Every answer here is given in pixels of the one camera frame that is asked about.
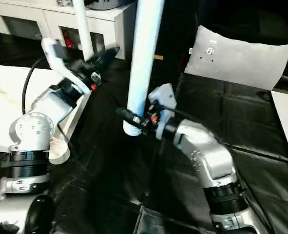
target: white pillow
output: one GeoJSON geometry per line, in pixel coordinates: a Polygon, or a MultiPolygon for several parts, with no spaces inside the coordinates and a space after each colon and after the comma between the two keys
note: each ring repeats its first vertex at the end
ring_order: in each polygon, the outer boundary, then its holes
{"type": "Polygon", "coordinates": [[[287,60],[288,45],[228,39],[199,26],[185,72],[272,90],[287,60]]]}

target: white cardboard tube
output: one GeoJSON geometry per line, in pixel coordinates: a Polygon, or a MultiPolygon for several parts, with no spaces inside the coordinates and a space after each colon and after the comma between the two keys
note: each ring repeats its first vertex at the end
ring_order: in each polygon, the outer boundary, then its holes
{"type": "Polygon", "coordinates": [[[85,5],[83,0],[73,0],[76,12],[78,31],[84,60],[87,61],[94,54],[89,26],[87,24],[85,5]]]}
{"type": "MultiPolygon", "coordinates": [[[[127,108],[143,116],[165,0],[138,0],[127,108]]],[[[125,133],[138,136],[141,130],[123,122],[125,133]]]]}

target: white cylinder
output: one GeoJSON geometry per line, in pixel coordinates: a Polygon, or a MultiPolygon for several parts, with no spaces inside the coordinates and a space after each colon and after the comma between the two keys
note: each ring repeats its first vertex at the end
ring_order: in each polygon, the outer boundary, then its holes
{"type": "MultiPolygon", "coordinates": [[[[138,0],[127,108],[143,116],[165,0],[138,0]]],[[[123,122],[125,133],[138,136],[141,130],[123,122]]]]}
{"type": "Polygon", "coordinates": [[[87,24],[85,5],[83,0],[73,0],[76,12],[77,25],[84,60],[87,61],[93,54],[93,46],[89,26],[87,24]]]}
{"type": "Polygon", "coordinates": [[[66,162],[70,157],[70,150],[67,142],[62,139],[52,137],[50,141],[50,153],[48,160],[54,165],[59,165],[66,162]]]}

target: robotic arm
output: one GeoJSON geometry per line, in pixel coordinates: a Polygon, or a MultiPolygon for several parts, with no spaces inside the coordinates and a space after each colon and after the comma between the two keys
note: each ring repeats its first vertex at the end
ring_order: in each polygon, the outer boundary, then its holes
{"type": "Polygon", "coordinates": [[[175,109],[176,100],[171,84],[156,88],[148,98],[152,106],[147,118],[122,108],[117,113],[144,133],[154,130],[157,139],[171,140],[188,157],[204,189],[214,227],[223,233],[250,228],[257,234],[267,234],[245,200],[227,148],[203,125],[174,117],[171,109],[175,109]]]}
{"type": "Polygon", "coordinates": [[[68,63],[61,45],[43,39],[42,47],[52,70],[64,77],[51,85],[32,104],[31,110],[11,126],[16,143],[2,167],[0,180],[0,233],[45,234],[50,231],[54,204],[47,190],[50,184],[48,154],[56,126],[75,107],[81,96],[89,96],[101,83],[99,71],[116,56],[119,48],[94,55],[87,62],[68,63]]]}

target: black table surface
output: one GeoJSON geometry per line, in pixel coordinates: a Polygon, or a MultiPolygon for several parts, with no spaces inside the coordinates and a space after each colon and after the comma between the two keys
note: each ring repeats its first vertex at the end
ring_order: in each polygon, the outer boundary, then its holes
{"type": "MultiPolygon", "coordinates": [[[[80,51],[68,52],[82,58],[80,51]]],[[[40,56],[39,41],[0,34],[0,65],[30,67],[40,56]]],[[[76,152],[66,163],[50,165],[57,204],[53,232],[213,233],[188,159],[171,142],[124,133],[115,110],[126,106],[129,76],[130,63],[119,59],[103,72],[71,138],[76,152]]],[[[288,146],[270,92],[179,76],[170,62],[155,63],[149,90],[167,82],[176,87],[177,109],[194,115],[225,143],[277,233],[288,234],[288,146]]]]}

